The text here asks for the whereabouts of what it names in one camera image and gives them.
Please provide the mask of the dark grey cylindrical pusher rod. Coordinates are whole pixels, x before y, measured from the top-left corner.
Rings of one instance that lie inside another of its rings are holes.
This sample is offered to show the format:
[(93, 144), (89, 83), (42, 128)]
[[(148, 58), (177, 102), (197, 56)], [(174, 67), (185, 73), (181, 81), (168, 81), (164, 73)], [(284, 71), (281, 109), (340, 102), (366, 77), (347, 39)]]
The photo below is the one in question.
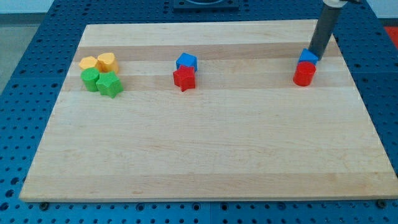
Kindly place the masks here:
[(330, 41), (333, 29), (338, 21), (341, 13), (340, 7), (331, 7), (324, 4), (320, 17), (318, 18), (315, 30), (310, 41), (308, 50), (318, 57), (319, 60), (322, 59), (325, 53), (326, 47)]

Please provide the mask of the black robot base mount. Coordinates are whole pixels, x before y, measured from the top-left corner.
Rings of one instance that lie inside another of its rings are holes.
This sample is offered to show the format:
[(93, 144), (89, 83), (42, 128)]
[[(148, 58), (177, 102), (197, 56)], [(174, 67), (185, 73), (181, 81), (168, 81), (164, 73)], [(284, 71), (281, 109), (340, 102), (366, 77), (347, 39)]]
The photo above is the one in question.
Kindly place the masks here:
[(175, 11), (239, 9), (238, 0), (172, 0)]

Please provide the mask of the beige tool holder collar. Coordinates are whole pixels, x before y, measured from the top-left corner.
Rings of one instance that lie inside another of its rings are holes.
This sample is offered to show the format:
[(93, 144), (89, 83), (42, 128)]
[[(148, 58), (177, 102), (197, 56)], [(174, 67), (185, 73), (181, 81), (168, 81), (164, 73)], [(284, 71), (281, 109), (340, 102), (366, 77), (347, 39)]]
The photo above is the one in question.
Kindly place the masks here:
[(347, 0), (323, 0), (323, 3), (332, 8), (342, 8), (345, 6), (348, 2)]

